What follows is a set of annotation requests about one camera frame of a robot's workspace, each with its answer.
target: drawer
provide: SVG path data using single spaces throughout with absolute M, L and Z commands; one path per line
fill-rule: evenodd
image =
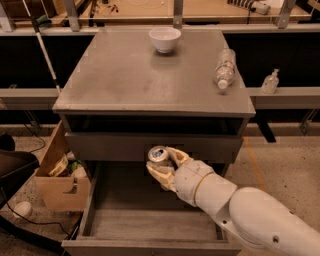
M 143 163 L 99 162 L 71 255 L 237 255 L 211 218 L 162 191 Z
M 156 145 L 172 146 L 213 163 L 233 163 L 242 144 L 237 136 L 168 135 L 137 133 L 66 133 L 77 158 L 94 161 L 146 161 Z

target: bottle cap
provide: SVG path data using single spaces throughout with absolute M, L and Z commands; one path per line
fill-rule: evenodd
M 228 82 L 226 80 L 220 80 L 218 82 L 218 87 L 221 89 L 221 90 L 224 90 L 228 87 Z

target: open drawer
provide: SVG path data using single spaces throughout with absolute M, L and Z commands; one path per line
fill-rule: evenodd
M 211 218 L 161 190 L 143 162 L 99 162 L 71 255 L 237 255 Z

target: can lid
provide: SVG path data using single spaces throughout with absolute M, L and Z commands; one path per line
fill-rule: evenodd
M 169 159 L 169 153 L 164 146 L 156 146 L 149 150 L 148 158 L 154 163 Z
M 28 218 L 32 213 L 32 206 L 29 202 L 24 201 L 17 204 L 16 207 L 14 207 L 14 211 L 22 217 Z M 16 213 L 13 213 L 13 216 L 16 218 L 20 218 L 20 216 Z
M 220 80 L 218 82 L 218 87 L 221 89 L 221 90 L 224 90 L 228 87 L 228 82 L 226 80 Z

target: white container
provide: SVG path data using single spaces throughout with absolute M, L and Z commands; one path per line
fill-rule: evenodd
M 264 79 L 264 82 L 261 86 L 261 90 L 264 93 L 273 94 L 276 91 L 279 84 L 278 72 L 279 69 L 275 69 L 271 75 Z
M 177 45 L 181 32 L 171 27 L 154 28 L 149 32 L 152 45 L 160 53 L 169 53 Z
M 234 80 L 236 69 L 236 53 L 231 49 L 223 49 L 218 58 L 214 72 L 214 82 L 221 89 L 225 90 Z

